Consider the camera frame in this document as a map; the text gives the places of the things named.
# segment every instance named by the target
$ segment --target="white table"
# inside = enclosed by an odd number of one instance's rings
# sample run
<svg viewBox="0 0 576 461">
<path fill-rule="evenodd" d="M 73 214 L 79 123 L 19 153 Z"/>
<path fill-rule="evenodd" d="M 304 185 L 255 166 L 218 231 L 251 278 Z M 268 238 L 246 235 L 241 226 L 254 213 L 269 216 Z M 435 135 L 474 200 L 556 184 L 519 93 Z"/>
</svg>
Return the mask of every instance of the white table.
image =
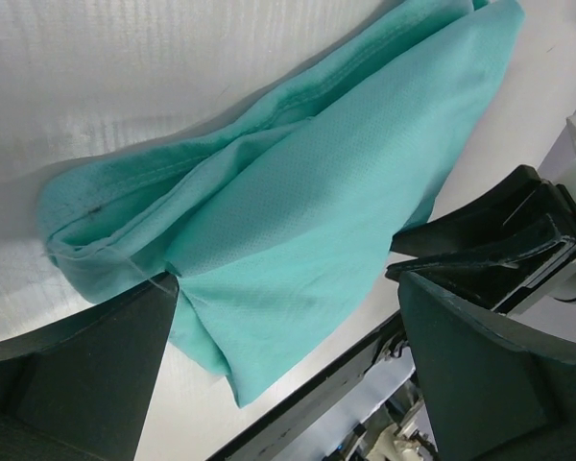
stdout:
<svg viewBox="0 0 576 461">
<path fill-rule="evenodd" d="M 88 307 L 36 240 L 36 194 L 49 178 L 82 158 L 225 124 L 261 88 L 394 3 L 0 1 L 0 340 Z M 508 76 L 438 216 L 519 163 L 538 165 L 576 108 L 576 0 L 521 4 L 527 22 Z M 169 345 L 136 459 L 206 459 L 396 309 L 395 286 L 379 280 L 335 333 L 243 410 L 223 379 Z"/>
</svg>

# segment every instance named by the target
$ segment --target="teal cloth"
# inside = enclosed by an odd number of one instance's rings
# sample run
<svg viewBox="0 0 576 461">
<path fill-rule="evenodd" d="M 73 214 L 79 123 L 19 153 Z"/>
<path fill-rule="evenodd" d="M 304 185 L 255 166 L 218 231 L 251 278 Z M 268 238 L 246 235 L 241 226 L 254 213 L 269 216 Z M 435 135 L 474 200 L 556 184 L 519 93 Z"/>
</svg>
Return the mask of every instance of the teal cloth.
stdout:
<svg viewBox="0 0 576 461">
<path fill-rule="evenodd" d="M 253 401 L 427 219 L 522 22 L 485 3 L 407 0 L 225 128 L 54 178 L 37 210 L 52 261 L 95 303 L 177 275 L 170 340 Z"/>
</svg>

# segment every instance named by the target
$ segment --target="folded fabric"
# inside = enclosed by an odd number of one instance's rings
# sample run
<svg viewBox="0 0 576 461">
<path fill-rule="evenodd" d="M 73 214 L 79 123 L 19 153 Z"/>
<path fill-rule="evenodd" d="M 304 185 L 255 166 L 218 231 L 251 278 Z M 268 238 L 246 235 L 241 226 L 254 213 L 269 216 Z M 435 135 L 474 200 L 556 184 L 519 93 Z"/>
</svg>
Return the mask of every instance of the folded fabric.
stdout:
<svg viewBox="0 0 576 461">
<path fill-rule="evenodd" d="M 251 402 L 428 217 L 522 21 L 485 3 L 407 0 L 225 128 L 53 179 L 37 211 L 52 261 L 95 303 L 178 276 L 171 341 Z"/>
</svg>

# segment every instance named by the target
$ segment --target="black plastic part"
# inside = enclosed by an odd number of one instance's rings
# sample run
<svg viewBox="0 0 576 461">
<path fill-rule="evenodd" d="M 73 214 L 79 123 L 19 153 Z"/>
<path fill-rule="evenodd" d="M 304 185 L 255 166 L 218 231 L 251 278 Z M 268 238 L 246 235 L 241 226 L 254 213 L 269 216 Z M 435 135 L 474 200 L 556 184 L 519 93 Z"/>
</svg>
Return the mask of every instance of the black plastic part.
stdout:
<svg viewBox="0 0 576 461">
<path fill-rule="evenodd" d="M 576 459 L 576 344 L 416 274 L 399 300 L 444 461 Z"/>
<path fill-rule="evenodd" d="M 414 272 L 472 303 L 508 313 L 534 303 L 550 282 L 576 271 L 576 206 L 562 186 L 520 166 L 481 198 L 400 232 L 394 252 L 417 259 L 388 267 Z"/>
<path fill-rule="evenodd" d="M 130 461 L 173 320 L 162 275 L 0 343 L 0 461 Z"/>
<path fill-rule="evenodd" d="M 353 389 L 372 365 L 387 356 L 386 348 L 404 335 L 396 313 L 207 461 L 271 461 Z"/>
</svg>

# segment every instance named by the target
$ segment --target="garment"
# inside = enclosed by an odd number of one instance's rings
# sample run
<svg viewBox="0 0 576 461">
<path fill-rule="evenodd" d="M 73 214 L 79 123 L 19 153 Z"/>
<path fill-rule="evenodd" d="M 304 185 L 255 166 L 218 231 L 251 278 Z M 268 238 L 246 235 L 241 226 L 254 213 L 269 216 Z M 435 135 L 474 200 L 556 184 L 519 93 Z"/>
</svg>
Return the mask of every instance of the garment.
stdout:
<svg viewBox="0 0 576 461">
<path fill-rule="evenodd" d="M 177 275 L 170 340 L 251 402 L 426 220 L 522 21 L 515 0 L 483 4 L 406 0 L 225 128 L 54 178 L 37 209 L 52 261 L 95 303 Z"/>
</svg>

